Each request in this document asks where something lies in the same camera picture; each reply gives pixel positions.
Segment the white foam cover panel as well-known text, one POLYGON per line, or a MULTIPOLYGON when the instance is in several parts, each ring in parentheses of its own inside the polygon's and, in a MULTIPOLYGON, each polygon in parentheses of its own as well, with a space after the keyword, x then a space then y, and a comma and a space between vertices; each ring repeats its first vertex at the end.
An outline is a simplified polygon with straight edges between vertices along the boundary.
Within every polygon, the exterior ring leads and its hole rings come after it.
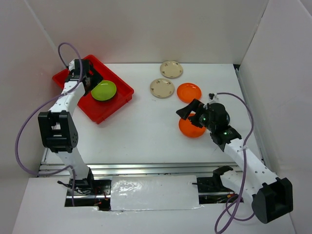
POLYGON ((116 176, 111 183, 112 211, 198 209, 194 175, 116 176))

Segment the orange plate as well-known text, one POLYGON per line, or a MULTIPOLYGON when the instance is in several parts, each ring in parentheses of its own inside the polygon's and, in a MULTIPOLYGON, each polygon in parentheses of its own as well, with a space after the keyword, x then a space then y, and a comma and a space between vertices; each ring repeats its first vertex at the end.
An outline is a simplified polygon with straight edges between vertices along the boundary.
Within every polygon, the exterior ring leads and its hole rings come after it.
POLYGON ((178 127, 181 133, 189 138, 201 137, 205 132, 205 128, 199 128, 191 124, 189 119, 180 119, 178 122, 178 127))
POLYGON ((200 99, 201 89, 193 83, 183 83, 177 88, 177 96, 184 103, 190 103, 193 99, 200 99))

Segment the cream floral plate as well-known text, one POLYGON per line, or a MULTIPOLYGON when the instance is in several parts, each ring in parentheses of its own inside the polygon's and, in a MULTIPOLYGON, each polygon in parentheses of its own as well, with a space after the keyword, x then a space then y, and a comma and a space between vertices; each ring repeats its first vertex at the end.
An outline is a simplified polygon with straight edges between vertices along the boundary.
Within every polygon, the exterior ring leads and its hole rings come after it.
POLYGON ((150 92, 157 98, 168 98, 174 91, 174 84, 166 78, 155 79, 150 84, 150 92))
POLYGON ((183 68, 176 61, 165 61, 160 66, 160 73, 166 78, 177 78, 182 75, 183 68))

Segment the red plastic bin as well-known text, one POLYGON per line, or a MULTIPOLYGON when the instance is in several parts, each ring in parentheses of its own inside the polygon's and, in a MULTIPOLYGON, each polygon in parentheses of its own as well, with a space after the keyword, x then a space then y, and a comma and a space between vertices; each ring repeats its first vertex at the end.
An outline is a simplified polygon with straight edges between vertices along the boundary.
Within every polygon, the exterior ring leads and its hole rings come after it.
POLYGON ((62 96, 49 110, 52 113, 67 111, 73 114, 79 107, 91 121, 100 124, 129 102, 134 90, 95 56, 88 55, 81 61, 81 82, 78 81, 78 59, 72 60, 67 69, 53 76, 53 81, 63 90, 62 96))

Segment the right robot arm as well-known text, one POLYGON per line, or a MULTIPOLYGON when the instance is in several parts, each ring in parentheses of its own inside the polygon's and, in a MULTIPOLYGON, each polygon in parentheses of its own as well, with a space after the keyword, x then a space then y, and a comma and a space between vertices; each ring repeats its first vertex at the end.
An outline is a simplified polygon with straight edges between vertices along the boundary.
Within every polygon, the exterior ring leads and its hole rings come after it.
POLYGON ((176 113, 192 125, 209 130, 213 142, 243 170, 242 175, 230 166, 215 170, 212 185, 216 190, 229 188, 238 194, 243 186, 243 201, 251 205, 255 216, 264 224, 293 211, 292 183, 279 178, 246 146, 238 131, 230 126, 230 116, 223 104, 204 104, 194 99, 176 113))

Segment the green plate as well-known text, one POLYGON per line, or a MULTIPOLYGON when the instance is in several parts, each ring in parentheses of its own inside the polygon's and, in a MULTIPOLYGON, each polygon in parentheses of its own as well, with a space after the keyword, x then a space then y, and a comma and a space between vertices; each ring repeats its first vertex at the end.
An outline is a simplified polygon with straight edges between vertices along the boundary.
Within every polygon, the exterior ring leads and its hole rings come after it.
POLYGON ((91 91, 91 95, 95 100, 107 101, 113 98, 116 92, 117 87, 112 81, 103 80, 91 91))

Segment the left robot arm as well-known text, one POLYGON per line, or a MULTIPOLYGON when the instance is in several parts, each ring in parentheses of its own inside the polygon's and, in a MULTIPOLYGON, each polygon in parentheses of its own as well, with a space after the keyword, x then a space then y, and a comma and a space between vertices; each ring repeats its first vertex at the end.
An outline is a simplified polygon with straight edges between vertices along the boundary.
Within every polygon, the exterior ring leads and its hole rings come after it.
POLYGON ((78 131, 72 114, 78 102, 91 92, 103 77, 88 59, 75 59, 69 63, 61 97, 47 112, 38 115, 39 129, 44 147, 55 153, 65 166, 69 166, 70 185, 83 194, 96 192, 91 169, 83 161, 78 149, 78 131))

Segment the aluminium table edge rail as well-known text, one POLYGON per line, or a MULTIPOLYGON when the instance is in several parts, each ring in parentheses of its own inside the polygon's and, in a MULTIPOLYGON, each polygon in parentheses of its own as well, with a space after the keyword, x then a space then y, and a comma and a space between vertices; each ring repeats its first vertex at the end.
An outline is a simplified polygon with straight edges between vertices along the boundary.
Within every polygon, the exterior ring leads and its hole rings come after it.
POLYGON ((92 163, 95 177, 106 176, 158 176, 177 174, 209 174, 222 166, 230 166, 240 171, 239 166, 232 161, 225 162, 172 162, 172 163, 92 163))

